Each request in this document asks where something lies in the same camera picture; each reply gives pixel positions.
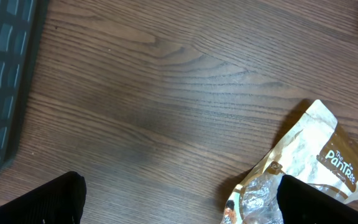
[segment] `black device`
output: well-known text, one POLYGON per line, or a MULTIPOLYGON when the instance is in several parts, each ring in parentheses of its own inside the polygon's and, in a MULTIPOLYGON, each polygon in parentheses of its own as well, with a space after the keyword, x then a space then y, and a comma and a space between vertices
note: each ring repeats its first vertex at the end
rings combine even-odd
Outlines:
POLYGON ((15 158, 49 0, 0 0, 0 171, 15 158))
POLYGON ((358 224, 358 211, 290 175, 283 176, 277 201, 284 224, 358 224))

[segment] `packaging label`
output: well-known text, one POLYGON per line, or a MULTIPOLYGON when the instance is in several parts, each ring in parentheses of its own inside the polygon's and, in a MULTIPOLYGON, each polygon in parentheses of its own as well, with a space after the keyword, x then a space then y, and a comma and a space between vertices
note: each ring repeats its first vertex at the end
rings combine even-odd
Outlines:
POLYGON ((351 192, 356 191, 358 143, 350 140, 339 125, 317 155, 317 160, 346 184, 351 192))

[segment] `wooden table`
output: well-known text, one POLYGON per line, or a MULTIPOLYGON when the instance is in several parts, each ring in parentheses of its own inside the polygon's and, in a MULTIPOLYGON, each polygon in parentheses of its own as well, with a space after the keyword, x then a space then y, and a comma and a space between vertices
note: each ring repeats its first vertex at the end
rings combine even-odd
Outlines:
POLYGON ((305 99, 358 141, 358 0, 51 0, 0 205, 75 170, 82 223, 219 223, 305 99))

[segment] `brown logo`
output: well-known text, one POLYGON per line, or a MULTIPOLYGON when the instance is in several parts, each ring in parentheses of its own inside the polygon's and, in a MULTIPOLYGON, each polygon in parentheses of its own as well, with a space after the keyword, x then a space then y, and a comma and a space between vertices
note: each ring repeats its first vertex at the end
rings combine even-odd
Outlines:
POLYGON ((350 140, 339 125, 317 155, 317 160, 344 182, 351 192, 356 191, 358 143, 350 140))
POLYGON ((273 161, 266 169, 266 172, 268 172, 269 174, 273 174, 273 175, 278 175, 278 174, 285 174, 283 171, 283 166, 281 164, 279 164, 276 161, 273 161))

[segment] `foil wrapper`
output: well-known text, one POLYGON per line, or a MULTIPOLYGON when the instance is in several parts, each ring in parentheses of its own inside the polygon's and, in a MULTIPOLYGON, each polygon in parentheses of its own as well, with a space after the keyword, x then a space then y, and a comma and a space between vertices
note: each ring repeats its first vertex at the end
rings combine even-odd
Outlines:
POLYGON ((285 174, 342 203, 358 199, 358 143, 319 100, 236 186, 221 223, 282 224, 277 189, 285 174))

